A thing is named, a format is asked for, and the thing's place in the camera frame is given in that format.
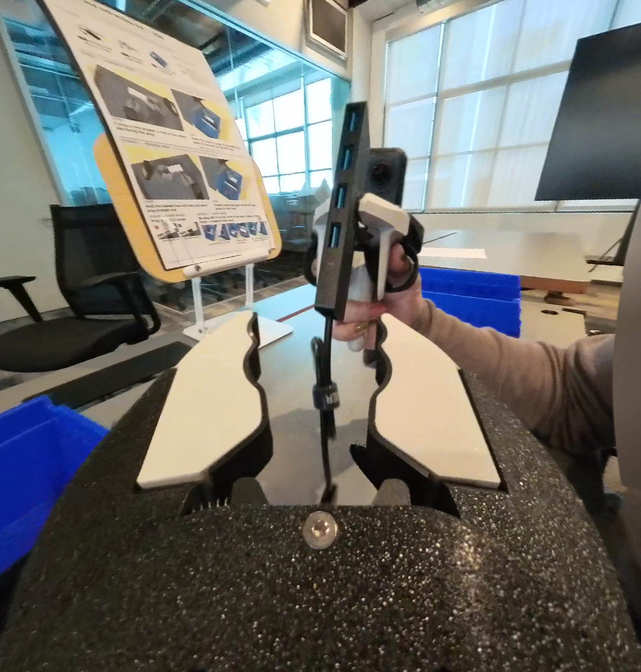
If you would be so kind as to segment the black office chair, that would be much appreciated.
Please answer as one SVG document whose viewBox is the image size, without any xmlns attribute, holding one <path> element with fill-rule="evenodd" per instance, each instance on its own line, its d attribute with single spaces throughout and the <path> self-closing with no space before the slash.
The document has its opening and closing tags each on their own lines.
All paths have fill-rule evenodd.
<svg viewBox="0 0 641 672">
<path fill-rule="evenodd" d="M 148 340 L 161 318 L 112 204 L 50 205 L 58 289 L 70 314 L 43 318 L 26 290 L 35 277 L 0 278 L 31 323 L 0 334 L 0 371 L 62 370 Z"/>
</svg>

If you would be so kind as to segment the person's right hand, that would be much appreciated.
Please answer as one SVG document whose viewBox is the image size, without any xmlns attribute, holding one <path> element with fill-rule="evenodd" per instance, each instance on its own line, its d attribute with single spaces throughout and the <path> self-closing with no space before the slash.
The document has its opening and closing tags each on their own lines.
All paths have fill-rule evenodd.
<svg viewBox="0 0 641 672">
<path fill-rule="evenodd" d="M 394 243 L 390 250 L 388 281 L 393 286 L 402 285 L 409 278 L 412 268 L 402 246 Z M 350 343 L 362 336 L 364 347 L 375 349 L 378 318 L 390 314 L 412 327 L 423 312 L 424 306 L 420 279 L 405 291 L 385 293 L 381 301 L 348 300 L 344 319 L 333 323 L 333 339 Z"/>
</svg>

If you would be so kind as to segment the instruction board on stand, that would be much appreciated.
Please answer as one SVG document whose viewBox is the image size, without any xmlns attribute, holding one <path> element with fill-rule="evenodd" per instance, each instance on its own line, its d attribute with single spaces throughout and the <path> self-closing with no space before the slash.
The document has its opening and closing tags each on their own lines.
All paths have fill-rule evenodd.
<svg viewBox="0 0 641 672">
<path fill-rule="evenodd" d="M 206 319 L 200 280 L 246 273 L 282 239 L 258 166 L 201 52 L 98 1 L 39 1 L 65 44 L 105 133 L 94 145 L 125 235 L 143 270 L 190 281 L 199 341 L 230 319 Z"/>
</svg>

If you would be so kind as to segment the large black monitor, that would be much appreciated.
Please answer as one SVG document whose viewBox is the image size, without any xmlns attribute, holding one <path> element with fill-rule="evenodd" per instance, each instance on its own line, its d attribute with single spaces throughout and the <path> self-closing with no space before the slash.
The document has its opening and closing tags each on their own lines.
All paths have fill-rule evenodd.
<svg viewBox="0 0 641 672">
<path fill-rule="evenodd" d="M 577 41 L 535 201 L 641 198 L 641 23 Z"/>
</svg>

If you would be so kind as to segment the wall-mounted framed screen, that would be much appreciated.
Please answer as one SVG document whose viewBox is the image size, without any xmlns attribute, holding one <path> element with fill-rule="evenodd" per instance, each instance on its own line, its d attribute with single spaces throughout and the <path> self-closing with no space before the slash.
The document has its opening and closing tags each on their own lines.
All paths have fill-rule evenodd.
<svg viewBox="0 0 641 672">
<path fill-rule="evenodd" d="M 308 38 L 343 61 L 348 57 L 348 12 L 338 1 L 307 1 Z"/>
</svg>

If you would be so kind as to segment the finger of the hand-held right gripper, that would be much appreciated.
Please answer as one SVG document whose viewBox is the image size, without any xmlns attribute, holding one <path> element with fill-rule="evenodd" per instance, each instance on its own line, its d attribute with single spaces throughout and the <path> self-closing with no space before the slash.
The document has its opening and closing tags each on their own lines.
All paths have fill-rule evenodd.
<svg viewBox="0 0 641 672">
<path fill-rule="evenodd" d="M 332 189 L 324 183 L 322 189 L 319 189 L 316 195 L 318 204 L 315 209 L 312 226 L 312 278 L 314 280 L 317 278 L 318 265 L 325 241 Z"/>
<path fill-rule="evenodd" d="M 399 206 L 367 193 L 359 200 L 358 219 L 375 236 L 375 293 L 385 294 L 391 248 L 409 233 L 409 214 Z"/>
</svg>

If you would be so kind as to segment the large grid window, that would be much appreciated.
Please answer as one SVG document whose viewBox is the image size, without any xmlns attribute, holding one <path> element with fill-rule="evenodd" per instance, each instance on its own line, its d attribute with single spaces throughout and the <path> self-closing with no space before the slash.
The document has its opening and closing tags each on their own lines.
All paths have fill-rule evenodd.
<svg viewBox="0 0 641 672">
<path fill-rule="evenodd" d="M 627 210 L 535 201 L 577 41 L 641 23 L 641 1 L 495 1 L 389 40 L 383 145 L 409 159 L 415 212 Z"/>
</svg>

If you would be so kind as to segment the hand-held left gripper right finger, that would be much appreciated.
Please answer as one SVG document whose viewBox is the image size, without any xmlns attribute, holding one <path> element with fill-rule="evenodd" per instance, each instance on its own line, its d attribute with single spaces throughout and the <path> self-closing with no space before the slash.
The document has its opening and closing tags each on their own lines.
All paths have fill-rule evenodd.
<svg viewBox="0 0 641 672">
<path fill-rule="evenodd" d="M 376 354 L 377 388 L 358 453 L 369 477 L 499 490 L 499 468 L 453 361 L 392 315 L 378 321 Z"/>
</svg>

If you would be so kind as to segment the blue plastic bin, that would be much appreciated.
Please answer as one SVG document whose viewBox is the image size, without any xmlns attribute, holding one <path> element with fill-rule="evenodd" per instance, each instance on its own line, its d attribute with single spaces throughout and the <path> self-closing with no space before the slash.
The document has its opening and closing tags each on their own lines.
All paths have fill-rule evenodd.
<svg viewBox="0 0 641 672">
<path fill-rule="evenodd" d="M 488 327 L 504 335 L 521 335 L 520 298 L 501 300 L 423 291 L 436 307 L 477 328 Z"/>
<path fill-rule="evenodd" d="M 108 429 L 47 396 L 0 413 L 0 576 L 27 555 Z"/>
<path fill-rule="evenodd" d="M 419 275 L 422 290 L 427 293 L 501 301 L 517 300 L 521 296 L 521 281 L 517 275 L 440 267 L 422 267 Z"/>
</svg>

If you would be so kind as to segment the person's right forearm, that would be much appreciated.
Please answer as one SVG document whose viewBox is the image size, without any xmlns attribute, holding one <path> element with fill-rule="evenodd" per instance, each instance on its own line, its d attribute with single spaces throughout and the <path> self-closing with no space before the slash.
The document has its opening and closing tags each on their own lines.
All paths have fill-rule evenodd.
<svg viewBox="0 0 641 672">
<path fill-rule="evenodd" d="M 614 335 L 559 348 L 474 327 L 426 299 L 413 328 L 475 375 L 543 445 L 576 455 L 616 447 Z"/>
</svg>

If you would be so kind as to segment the black usb hub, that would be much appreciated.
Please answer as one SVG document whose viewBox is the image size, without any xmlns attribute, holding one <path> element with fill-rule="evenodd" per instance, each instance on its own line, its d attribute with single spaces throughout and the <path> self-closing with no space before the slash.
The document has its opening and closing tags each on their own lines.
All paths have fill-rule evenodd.
<svg viewBox="0 0 641 672">
<path fill-rule="evenodd" d="M 345 315 L 369 150 L 367 101 L 351 102 L 345 107 L 325 233 L 317 256 L 315 310 L 332 321 L 342 321 Z"/>
</svg>

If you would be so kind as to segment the black monitor stand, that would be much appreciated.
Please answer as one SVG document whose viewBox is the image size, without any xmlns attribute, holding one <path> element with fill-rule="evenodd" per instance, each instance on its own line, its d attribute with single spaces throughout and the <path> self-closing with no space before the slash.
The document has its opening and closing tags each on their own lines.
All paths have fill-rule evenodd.
<svg viewBox="0 0 641 672">
<path fill-rule="evenodd" d="M 621 238 L 612 244 L 602 255 L 600 256 L 585 256 L 586 264 L 590 265 L 588 273 L 592 273 L 598 267 L 624 267 L 626 264 L 627 251 L 629 247 L 630 240 L 632 238 L 632 233 L 634 230 L 635 220 L 639 212 L 641 205 L 641 199 L 639 199 L 629 217 L 628 223 L 622 234 Z"/>
</svg>

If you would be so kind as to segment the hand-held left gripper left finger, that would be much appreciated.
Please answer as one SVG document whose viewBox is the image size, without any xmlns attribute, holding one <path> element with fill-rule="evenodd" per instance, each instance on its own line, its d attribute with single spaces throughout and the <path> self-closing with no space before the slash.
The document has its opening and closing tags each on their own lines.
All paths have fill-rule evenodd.
<svg viewBox="0 0 641 672">
<path fill-rule="evenodd" d="M 258 315 L 235 313 L 181 360 L 136 480 L 140 489 L 204 483 L 232 491 L 267 466 L 274 441 L 259 344 Z"/>
</svg>

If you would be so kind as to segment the background conference table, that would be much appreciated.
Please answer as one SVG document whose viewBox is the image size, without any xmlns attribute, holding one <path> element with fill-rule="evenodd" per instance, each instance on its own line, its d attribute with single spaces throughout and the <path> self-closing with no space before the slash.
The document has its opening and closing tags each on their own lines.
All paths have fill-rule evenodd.
<svg viewBox="0 0 641 672">
<path fill-rule="evenodd" d="M 425 246 L 452 257 L 422 265 L 517 275 L 524 288 L 585 293 L 596 282 L 622 282 L 622 267 L 587 263 L 611 256 L 628 212 L 436 212 L 417 215 Z"/>
</svg>

